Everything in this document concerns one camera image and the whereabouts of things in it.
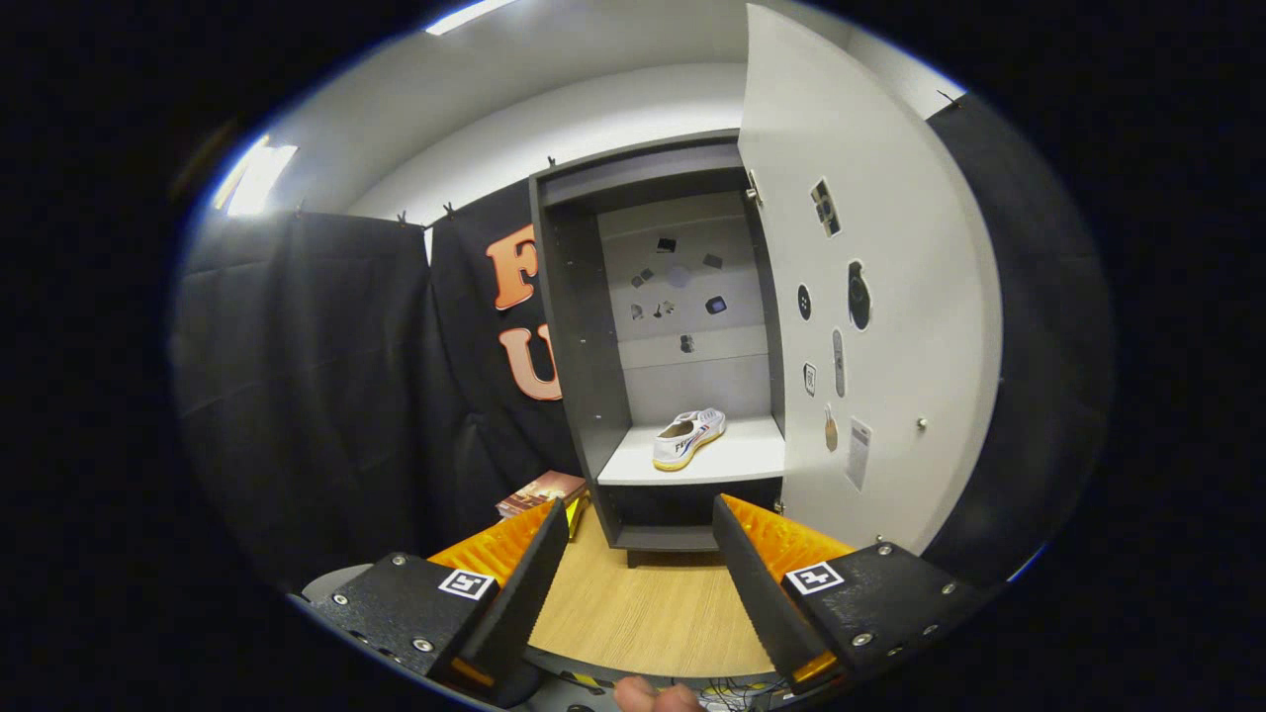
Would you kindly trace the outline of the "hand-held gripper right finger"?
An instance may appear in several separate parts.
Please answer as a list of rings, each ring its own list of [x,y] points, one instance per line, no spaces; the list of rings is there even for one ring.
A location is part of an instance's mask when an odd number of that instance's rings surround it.
[[[768,661],[795,693],[886,674],[989,595],[896,544],[849,547],[729,494],[714,499],[711,531]]]

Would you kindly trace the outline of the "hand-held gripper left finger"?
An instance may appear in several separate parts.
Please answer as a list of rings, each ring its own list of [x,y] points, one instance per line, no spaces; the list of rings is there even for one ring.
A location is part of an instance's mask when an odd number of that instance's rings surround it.
[[[529,639],[568,542],[563,500],[430,556],[316,578],[289,602],[341,644],[468,706],[517,706],[542,684]]]

